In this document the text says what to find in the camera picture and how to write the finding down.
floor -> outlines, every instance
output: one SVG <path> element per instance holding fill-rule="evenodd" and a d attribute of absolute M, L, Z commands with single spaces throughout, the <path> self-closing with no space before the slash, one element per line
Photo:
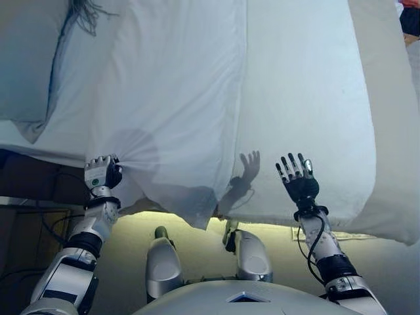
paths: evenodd
<path fill-rule="evenodd" d="M 188 226 L 175 215 L 139 213 L 114 226 L 102 248 L 96 268 L 100 285 L 90 315 L 131 314 L 146 303 L 144 269 L 155 227 L 164 225 L 175 241 L 186 279 L 202 275 L 235 274 L 236 258 L 224 250 L 221 238 L 225 222 L 212 219 L 207 231 Z M 264 242 L 274 268 L 274 282 L 311 294 L 323 287 L 307 270 L 292 240 L 291 228 L 266 224 L 240 224 Z M 390 315 L 420 314 L 420 245 L 406 247 L 390 240 L 342 241 L 343 251 L 367 280 Z"/>

silver metal panel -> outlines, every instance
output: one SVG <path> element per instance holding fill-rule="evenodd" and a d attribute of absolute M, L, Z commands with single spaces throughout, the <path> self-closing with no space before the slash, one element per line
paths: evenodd
<path fill-rule="evenodd" d="M 154 240 L 147 254 L 147 293 L 157 299 L 182 285 L 182 270 L 177 252 L 167 238 Z"/>

black joint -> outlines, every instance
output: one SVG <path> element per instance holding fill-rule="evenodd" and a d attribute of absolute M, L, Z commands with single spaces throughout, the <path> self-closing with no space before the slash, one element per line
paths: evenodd
<path fill-rule="evenodd" d="M 73 235 L 64 248 L 75 247 L 85 249 L 92 253 L 96 258 L 99 258 L 100 248 L 102 247 L 102 240 L 93 233 L 82 232 Z"/>
<path fill-rule="evenodd" d="M 230 253 L 235 253 L 236 251 L 235 236 L 236 231 L 229 233 L 228 240 L 226 242 L 226 245 L 224 246 L 224 248 Z"/>
<path fill-rule="evenodd" d="M 311 215 L 318 215 L 320 211 L 323 211 L 328 215 L 329 211 L 327 207 L 323 205 L 315 205 L 313 199 L 304 199 L 303 201 L 297 202 L 298 210 L 293 214 L 295 221 L 299 221 L 299 217 L 306 217 Z"/>
<path fill-rule="evenodd" d="M 334 279 L 358 276 L 356 269 L 353 267 L 347 256 L 334 255 L 320 259 L 316 266 L 320 271 L 324 283 L 328 283 Z"/>
<path fill-rule="evenodd" d="M 86 315 L 91 310 L 93 304 L 93 298 L 95 297 L 95 292 L 99 284 L 99 279 L 93 276 L 89 287 L 87 288 L 85 297 L 83 298 L 82 302 L 80 303 L 77 312 L 79 315 Z"/>
<path fill-rule="evenodd" d="M 105 196 L 100 196 L 100 197 L 93 198 L 92 200 L 89 200 L 86 204 L 86 208 L 96 207 L 97 205 L 101 205 L 103 203 L 106 203 L 107 201 L 116 203 L 117 204 L 117 209 L 121 208 L 121 202 L 118 198 L 116 198 L 116 197 L 105 197 Z"/>

robot forearm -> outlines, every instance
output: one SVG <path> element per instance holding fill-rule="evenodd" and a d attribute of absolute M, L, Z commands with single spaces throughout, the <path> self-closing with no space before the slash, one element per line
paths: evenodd
<path fill-rule="evenodd" d="M 314 247 L 312 256 L 324 281 L 328 299 L 363 315 L 387 315 L 366 281 L 341 251 L 326 212 L 301 216 L 299 222 L 306 235 L 308 248 Z"/>
<path fill-rule="evenodd" d="M 63 250 L 38 281 L 31 305 L 21 314 L 88 313 L 98 285 L 93 270 L 102 244 L 110 237 L 118 218 L 119 200 L 111 196 L 110 188 L 121 177 L 109 174 L 121 174 L 116 163 L 114 156 L 108 156 L 87 164 L 85 180 L 94 198 L 87 205 L 85 218 L 76 225 Z"/>

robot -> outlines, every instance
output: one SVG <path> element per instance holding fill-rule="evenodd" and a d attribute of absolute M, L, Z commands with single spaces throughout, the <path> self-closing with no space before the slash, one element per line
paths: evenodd
<path fill-rule="evenodd" d="M 156 228 L 148 251 L 148 304 L 133 315 L 151 314 L 336 314 L 386 315 L 365 280 L 341 251 L 331 232 L 326 207 L 317 205 L 320 187 L 312 163 L 292 154 L 291 167 L 282 157 L 276 168 L 296 203 L 299 222 L 309 248 L 308 267 L 316 266 L 325 287 L 325 299 L 272 283 L 273 271 L 264 244 L 252 233 L 228 221 L 223 243 L 237 256 L 232 277 L 185 280 L 177 251 L 166 229 Z M 37 283 L 31 304 L 21 315 L 82 315 L 92 305 L 98 279 L 94 275 L 102 244 L 117 221 L 119 200 L 111 193 L 122 179 L 115 155 L 101 156 L 85 166 L 91 190 L 84 219 L 76 225 L 64 248 Z"/>

